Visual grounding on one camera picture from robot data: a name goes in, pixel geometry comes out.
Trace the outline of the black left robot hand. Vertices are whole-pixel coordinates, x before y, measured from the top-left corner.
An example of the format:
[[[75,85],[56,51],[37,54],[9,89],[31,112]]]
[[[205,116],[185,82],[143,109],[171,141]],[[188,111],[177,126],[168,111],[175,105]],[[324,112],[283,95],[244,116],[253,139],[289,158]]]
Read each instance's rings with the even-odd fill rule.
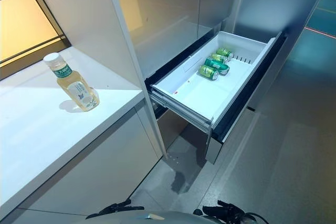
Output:
[[[127,200],[121,203],[111,204],[105,207],[104,209],[102,209],[101,211],[99,211],[98,213],[90,214],[86,217],[86,219],[97,217],[97,216],[102,216],[106,214],[111,214],[115,212],[130,211],[130,210],[144,210],[143,206],[130,206],[130,204],[131,204],[131,199],[128,198]]]

